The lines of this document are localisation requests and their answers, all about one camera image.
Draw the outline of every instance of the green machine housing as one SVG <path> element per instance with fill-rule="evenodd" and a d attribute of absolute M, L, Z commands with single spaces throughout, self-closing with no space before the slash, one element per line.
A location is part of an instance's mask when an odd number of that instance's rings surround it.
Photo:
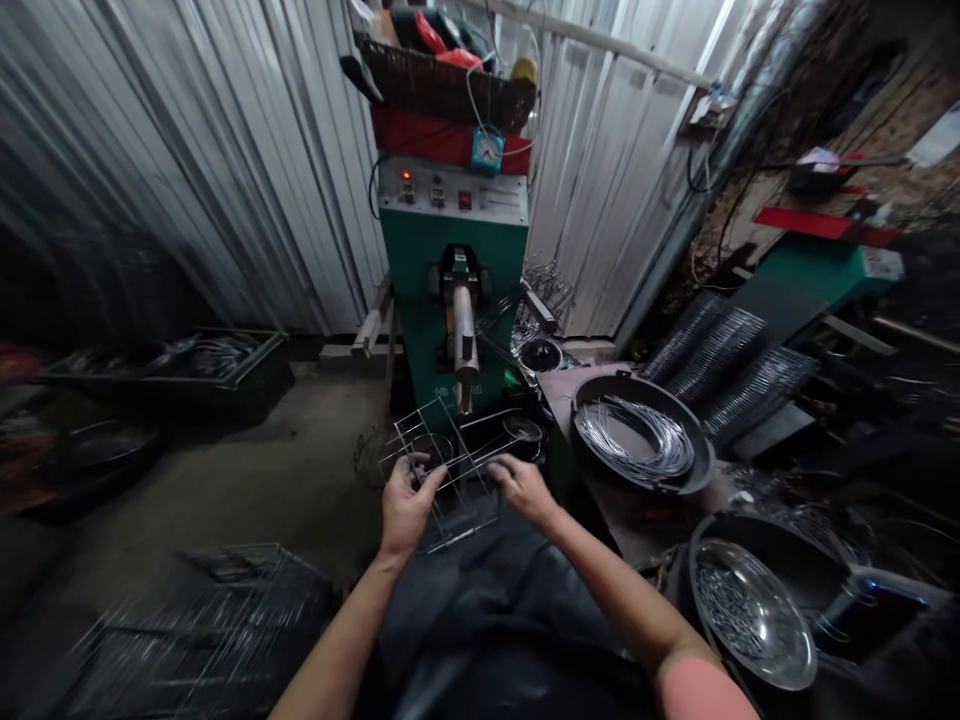
<path fill-rule="evenodd" d="M 472 329 L 473 321 L 517 293 L 529 229 L 526 177 L 480 177 L 393 157 L 380 164 L 378 203 L 417 405 L 439 397 L 451 416 L 463 415 L 457 378 L 469 375 L 470 414 L 488 412 L 500 399 L 507 363 L 484 343 L 460 337 L 454 316 L 464 311 L 469 292 Z M 485 335 L 509 347 L 513 321 L 507 313 Z M 436 405 L 424 419 L 433 431 L 446 429 Z"/>
<path fill-rule="evenodd" d="M 830 312 L 864 295 L 882 295 L 903 279 L 900 253 L 786 233 L 755 273 L 822 300 Z"/>

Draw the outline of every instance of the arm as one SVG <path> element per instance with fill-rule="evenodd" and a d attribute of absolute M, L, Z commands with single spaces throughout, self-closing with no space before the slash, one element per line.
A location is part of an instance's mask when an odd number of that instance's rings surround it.
<path fill-rule="evenodd" d="M 416 457 L 427 459 L 420 453 Z M 437 468 L 416 491 L 408 459 L 397 461 L 383 491 L 380 552 L 300 666 L 268 720 L 345 720 L 353 714 L 387 603 L 420 542 L 433 496 L 446 472 L 446 466 Z"/>
<path fill-rule="evenodd" d="M 510 504 L 570 559 L 658 690 L 670 668 L 684 658 L 699 658 L 723 671 L 710 646 L 677 609 L 557 504 L 535 465 L 501 455 L 488 471 Z"/>

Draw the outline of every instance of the control panel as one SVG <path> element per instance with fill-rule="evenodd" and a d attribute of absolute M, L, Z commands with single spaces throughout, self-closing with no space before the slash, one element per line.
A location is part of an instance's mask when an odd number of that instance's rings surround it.
<path fill-rule="evenodd" d="M 894 250 L 861 247 L 863 271 L 868 278 L 899 282 L 903 280 L 903 258 Z"/>
<path fill-rule="evenodd" d="M 466 168 L 408 157 L 385 160 L 380 163 L 379 172 L 381 210 L 509 225 L 530 222 L 525 176 L 487 178 L 474 175 Z"/>

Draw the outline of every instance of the wicker basket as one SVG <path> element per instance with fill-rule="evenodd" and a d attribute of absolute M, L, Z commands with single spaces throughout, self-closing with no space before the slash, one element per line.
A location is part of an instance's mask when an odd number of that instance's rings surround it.
<path fill-rule="evenodd" d="M 374 42 L 361 33 L 355 33 L 354 40 L 388 106 L 477 124 L 467 93 L 466 68 Z M 470 90 L 483 121 L 504 134 L 523 129 L 537 100 L 537 86 L 529 80 L 504 80 L 476 71 L 470 74 Z"/>

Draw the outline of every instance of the person's left hand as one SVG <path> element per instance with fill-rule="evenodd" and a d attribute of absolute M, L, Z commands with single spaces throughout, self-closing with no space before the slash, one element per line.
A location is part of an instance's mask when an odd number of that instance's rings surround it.
<path fill-rule="evenodd" d="M 426 453 L 413 453 L 419 464 L 430 458 Z M 447 466 L 441 465 L 424 478 L 419 490 L 413 485 L 415 470 L 410 458 L 404 455 L 393 466 L 390 480 L 383 489 L 383 540 L 380 553 L 406 561 L 420 544 L 420 537 L 427 526 L 427 518 L 433 506 L 440 482 L 447 474 Z"/>

